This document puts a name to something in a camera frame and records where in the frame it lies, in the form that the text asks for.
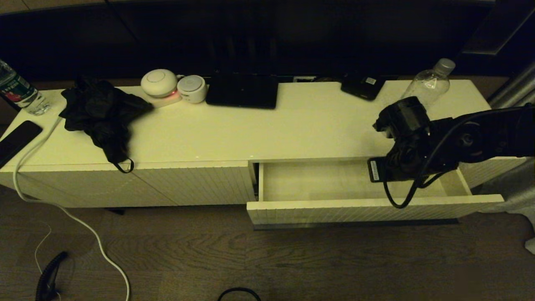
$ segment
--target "smartphone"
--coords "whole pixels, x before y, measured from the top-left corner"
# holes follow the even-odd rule
[[[2,141],[0,141],[0,168],[6,165],[30,141],[35,139],[43,129],[31,121],[24,121]]]
[[[386,78],[381,76],[350,76],[342,82],[342,91],[372,101],[385,84]]]

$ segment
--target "wooden floor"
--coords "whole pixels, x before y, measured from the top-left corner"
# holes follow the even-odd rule
[[[253,231],[245,206],[72,212],[101,234],[132,285],[132,300],[215,301],[227,288],[263,301],[534,300],[534,236],[521,215],[473,214],[460,224]],[[70,257],[63,300],[124,300],[120,274],[92,234],[59,209],[0,189],[0,299],[32,300],[38,259]],[[225,300],[252,300],[243,293]]]

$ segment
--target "water bottle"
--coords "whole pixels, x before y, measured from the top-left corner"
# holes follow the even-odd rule
[[[448,75],[454,68],[455,63],[451,59],[441,58],[433,69],[424,70],[414,77],[401,99],[416,96],[428,109],[440,96],[448,92]]]
[[[0,93],[33,115],[43,115],[50,107],[47,99],[34,86],[1,59]]]

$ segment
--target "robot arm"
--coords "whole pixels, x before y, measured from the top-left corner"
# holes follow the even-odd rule
[[[455,119],[430,121],[418,98],[409,97],[386,107],[373,127],[393,138],[385,157],[368,160],[372,182],[383,182],[391,203],[404,208],[416,188],[433,174],[454,170],[459,162],[475,163],[496,156],[533,156],[535,108],[531,106],[482,111]],[[394,203],[387,182],[414,180],[406,201]]]

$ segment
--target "open drawer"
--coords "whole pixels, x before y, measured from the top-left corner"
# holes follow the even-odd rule
[[[247,203],[253,224],[453,219],[495,203],[499,194],[472,195],[459,170],[418,189],[405,209],[394,208],[382,183],[371,183],[366,160],[261,163],[258,201]],[[388,184],[401,203],[412,182]]]

